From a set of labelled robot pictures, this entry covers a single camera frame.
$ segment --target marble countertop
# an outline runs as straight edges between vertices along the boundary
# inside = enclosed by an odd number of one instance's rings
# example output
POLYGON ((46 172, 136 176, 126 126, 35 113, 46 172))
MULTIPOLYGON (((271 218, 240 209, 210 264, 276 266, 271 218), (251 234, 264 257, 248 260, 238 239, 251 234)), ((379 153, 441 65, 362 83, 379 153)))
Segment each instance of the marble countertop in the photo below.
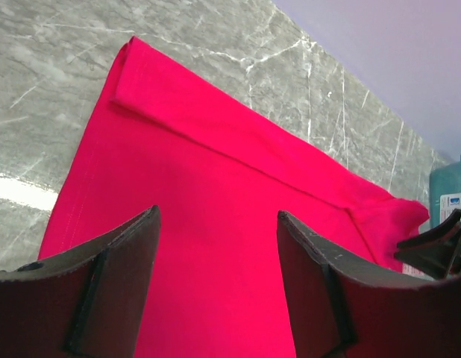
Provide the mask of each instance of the marble countertop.
POLYGON ((351 171, 427 203, 443 159, 269 0, 0 0, 0 269, 36 259, 133 35, 351 171))

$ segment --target red fabric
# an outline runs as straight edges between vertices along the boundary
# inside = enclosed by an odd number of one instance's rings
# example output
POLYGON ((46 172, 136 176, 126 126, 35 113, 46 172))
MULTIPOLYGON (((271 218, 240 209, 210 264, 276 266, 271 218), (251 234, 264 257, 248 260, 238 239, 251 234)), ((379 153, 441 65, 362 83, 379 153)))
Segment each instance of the red fabric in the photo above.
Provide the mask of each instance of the red fabric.
POLYGON ((163 229, 136 357, 295 355, 278 210, 397 270, 392 248, 428 217, 133 38, 110 70, 40 257, 153 204, 163 229))

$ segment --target marble table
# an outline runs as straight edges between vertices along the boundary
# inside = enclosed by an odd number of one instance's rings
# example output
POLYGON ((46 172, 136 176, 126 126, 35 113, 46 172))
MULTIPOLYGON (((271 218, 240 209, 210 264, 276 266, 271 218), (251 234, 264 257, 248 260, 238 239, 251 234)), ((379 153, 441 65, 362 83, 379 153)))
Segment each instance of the marble table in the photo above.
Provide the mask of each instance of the marble table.
POLYGON ((0 269, 36 258, 133 35, 351 171, 427 203, 444 160, 269 0, 0 0, 0 269))

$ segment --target black object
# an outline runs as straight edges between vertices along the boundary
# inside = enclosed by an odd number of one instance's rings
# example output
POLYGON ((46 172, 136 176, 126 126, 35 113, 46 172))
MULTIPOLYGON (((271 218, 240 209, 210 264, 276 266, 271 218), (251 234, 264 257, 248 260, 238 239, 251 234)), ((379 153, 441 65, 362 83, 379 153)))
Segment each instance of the black object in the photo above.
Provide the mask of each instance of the black object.
POLYGON ((395 258, 436 279, 461 273, 461 210, 439 226, 399 242, 395 258))
POLYGON ((286 212, 277 243, 297 357, 461 357, 461 275, 390 271, 286 212))
POLYGON ((0 357, 132 357, 159 232, 153 207, 62 254, 0 271, 0 357))

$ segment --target teal container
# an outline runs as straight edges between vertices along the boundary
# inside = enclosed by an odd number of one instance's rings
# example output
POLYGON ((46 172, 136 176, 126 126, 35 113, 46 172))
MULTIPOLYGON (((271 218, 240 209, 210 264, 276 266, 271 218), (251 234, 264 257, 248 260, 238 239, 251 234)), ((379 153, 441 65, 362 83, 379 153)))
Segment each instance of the teal container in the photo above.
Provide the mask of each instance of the teal container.
POLYGON ((438 226, 454 209, 461 209, 461 158, 430 174, 430 225, 438 226))

